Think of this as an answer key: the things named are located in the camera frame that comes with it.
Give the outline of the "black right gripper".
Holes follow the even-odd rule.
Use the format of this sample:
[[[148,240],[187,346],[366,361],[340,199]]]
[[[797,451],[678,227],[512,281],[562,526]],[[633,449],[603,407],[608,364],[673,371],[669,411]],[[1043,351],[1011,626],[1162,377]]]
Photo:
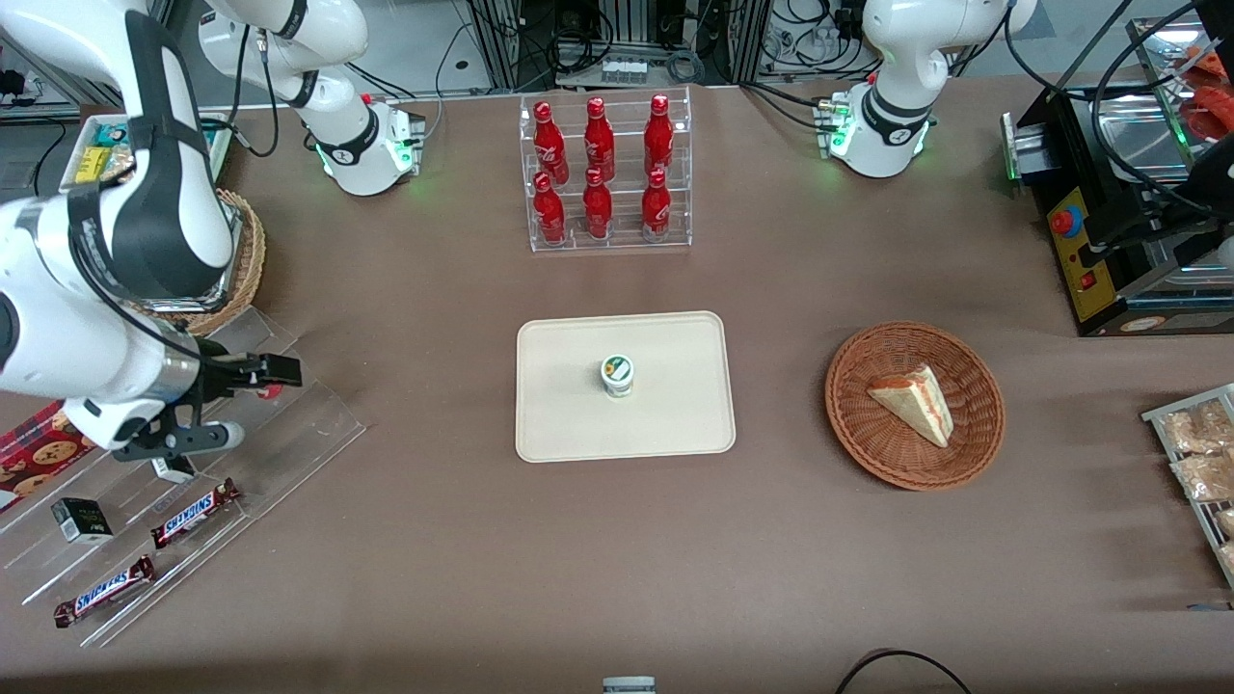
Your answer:
[[[207,353],[199,361],[197,378],[181,395],[181,406],[190,412],[191,425],[204,424],[204,409],[234,391],[283,391],[304,377],[300,361],[275,353]]]

